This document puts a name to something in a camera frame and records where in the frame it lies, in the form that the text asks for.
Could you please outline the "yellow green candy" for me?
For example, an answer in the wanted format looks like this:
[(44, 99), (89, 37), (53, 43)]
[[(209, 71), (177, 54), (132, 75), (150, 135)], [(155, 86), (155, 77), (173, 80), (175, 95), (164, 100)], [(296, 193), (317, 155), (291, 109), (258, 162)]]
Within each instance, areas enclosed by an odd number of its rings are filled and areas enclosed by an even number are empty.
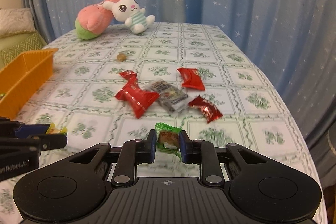
[(46, 134), (63, 134), (67, 135), (67, 128), (64, 126), (62, 128), (57, 128), (54, 123), (51, 123), (49, 129), (46, 131)]

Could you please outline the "dark red candy packet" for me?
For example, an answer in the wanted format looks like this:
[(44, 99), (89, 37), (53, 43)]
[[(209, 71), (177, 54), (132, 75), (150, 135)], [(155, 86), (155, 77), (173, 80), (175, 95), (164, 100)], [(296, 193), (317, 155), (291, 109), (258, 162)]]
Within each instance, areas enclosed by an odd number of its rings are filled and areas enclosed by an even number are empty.
[(211, 123), (223, 116), (220, 110), (209, 100), (201, 96), (195, 97), (188, 103), (190, 108), (198, 109), (206, 118), (207, 123)]

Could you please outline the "large red bow-shaped packet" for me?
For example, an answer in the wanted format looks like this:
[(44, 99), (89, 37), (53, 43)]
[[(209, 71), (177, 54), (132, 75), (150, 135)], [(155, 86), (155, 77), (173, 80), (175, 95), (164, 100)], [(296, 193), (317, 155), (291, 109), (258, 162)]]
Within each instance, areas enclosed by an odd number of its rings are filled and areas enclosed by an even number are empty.
[(130, 78), (115, 95), (119, 101), (127, 101), (132, 107), (137, 119), (141, 118), (147, 109), (159, 98), (157, 92), (142, 90), (138, 86), (137, 77)]

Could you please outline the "clear dark snack packet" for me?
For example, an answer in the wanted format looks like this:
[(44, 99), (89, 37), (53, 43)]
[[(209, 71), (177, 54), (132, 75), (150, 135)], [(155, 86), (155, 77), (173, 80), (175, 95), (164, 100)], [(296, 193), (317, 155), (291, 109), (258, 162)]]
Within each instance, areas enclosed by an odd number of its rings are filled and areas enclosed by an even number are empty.
[(153, 80), (144, 88), (151, 92), (157, 92), (159, 94), (158, 104), (171, 115), (185, 110), (191, 101), (191, 97), (187, 93), (163, 79)]

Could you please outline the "red snack packet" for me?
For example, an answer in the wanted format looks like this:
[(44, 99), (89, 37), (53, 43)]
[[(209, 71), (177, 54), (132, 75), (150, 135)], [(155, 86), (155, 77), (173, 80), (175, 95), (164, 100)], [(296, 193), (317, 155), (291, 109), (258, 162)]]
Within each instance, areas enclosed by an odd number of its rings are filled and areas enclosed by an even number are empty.
[(183, 79), (182, 87), (205, 91), (205, 86), (197, 69), (178, 68), (177, 71), (179, 71)]

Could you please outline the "small red candy packet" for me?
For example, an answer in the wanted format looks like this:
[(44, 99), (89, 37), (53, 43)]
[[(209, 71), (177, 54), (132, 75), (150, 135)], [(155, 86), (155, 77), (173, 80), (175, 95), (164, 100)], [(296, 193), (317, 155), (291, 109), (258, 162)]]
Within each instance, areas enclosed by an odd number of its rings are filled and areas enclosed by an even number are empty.
[(123, 72), (120, 72), (119, 75), (127, 81), (137, 78), (137, 73), (132, 70), (125, 70)]

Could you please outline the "orange plastic tray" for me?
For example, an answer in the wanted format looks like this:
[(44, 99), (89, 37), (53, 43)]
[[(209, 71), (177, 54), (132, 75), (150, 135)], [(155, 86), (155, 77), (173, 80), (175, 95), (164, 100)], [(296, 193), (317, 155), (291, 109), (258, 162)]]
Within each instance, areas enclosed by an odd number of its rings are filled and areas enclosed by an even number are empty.
[(57, 48), (27, 51), (1, 70), (1, 116), (14, 119), (25, 103), (52, 76)]

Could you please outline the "small brown candy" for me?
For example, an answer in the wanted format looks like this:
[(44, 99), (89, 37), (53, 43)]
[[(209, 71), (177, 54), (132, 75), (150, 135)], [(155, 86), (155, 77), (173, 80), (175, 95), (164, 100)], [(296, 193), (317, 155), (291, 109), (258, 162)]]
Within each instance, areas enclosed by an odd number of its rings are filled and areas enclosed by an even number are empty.
[(119, 62), (123, 62), (127, 60), (127, 55), (125, 53), (120, 52), (117, 57), (116, 57), (117, 61)]

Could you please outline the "white lace cushion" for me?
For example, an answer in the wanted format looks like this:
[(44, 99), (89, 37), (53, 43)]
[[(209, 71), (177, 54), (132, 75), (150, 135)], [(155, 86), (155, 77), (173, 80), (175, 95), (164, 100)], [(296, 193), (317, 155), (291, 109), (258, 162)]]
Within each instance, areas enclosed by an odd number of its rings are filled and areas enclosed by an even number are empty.
[(33, 15), (29, 8), (1, 8), (0, 13), (1, 38), (35, 31)]

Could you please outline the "pink star plush toy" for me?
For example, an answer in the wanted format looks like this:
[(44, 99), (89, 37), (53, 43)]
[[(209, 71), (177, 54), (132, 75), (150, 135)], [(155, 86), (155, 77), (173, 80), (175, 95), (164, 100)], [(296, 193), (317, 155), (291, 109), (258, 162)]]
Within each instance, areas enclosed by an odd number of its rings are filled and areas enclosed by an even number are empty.
[(78, 12), (75, 20), (76, 35), (81, 40), (91, 40), (100, 36), (114, 19), (113, 13), (103, 7), (105, 2), (119, 0), (103, 0), (100, 3), (84, 7)]

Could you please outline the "white bunny plush toy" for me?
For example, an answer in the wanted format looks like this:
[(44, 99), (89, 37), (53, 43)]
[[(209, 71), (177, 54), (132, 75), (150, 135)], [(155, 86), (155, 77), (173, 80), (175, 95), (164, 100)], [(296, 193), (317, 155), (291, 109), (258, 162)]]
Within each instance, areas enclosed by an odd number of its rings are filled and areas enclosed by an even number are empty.
[(145, 8), (140, 8), (135, 0), (105, 1), (102, 6), (112, 11), (115, 19), (123, 22), (136, 35), (145, 32), (155, 22), (155, 16), (146, 16)]

